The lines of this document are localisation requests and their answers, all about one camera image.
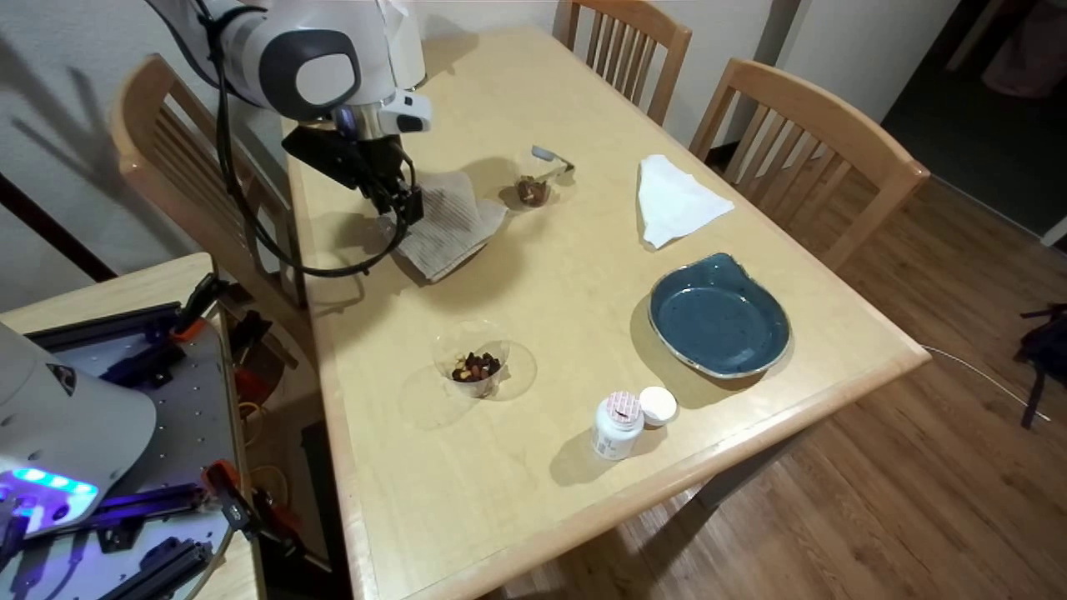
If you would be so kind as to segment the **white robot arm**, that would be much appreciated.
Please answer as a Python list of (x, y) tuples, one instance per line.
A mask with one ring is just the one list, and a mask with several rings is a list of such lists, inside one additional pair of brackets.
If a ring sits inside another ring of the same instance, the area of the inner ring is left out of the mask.
[(207, 84), (295, 119), (289, 158), (402, 224), (425, 218), (402, 136), (429, 126), (429, 99), (397, 84), (380, 0), (146, 4)]

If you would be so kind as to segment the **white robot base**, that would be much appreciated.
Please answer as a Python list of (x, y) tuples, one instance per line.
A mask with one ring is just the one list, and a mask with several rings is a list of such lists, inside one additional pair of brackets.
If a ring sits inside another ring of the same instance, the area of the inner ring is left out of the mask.
[(85, 522), (143, 458), (158, 403), (0, 323), (0, 498), (22, 538)]

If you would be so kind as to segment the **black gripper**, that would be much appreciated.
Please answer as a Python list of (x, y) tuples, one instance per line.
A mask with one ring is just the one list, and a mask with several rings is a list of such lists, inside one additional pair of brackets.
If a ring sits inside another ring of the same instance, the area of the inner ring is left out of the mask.
[(425, 218), (418, 169), (397, 136), (356, 139), (343, 130), (295, 126), (284, 150), (341, 186), (359, 190), (380, 214), (405, 226)]

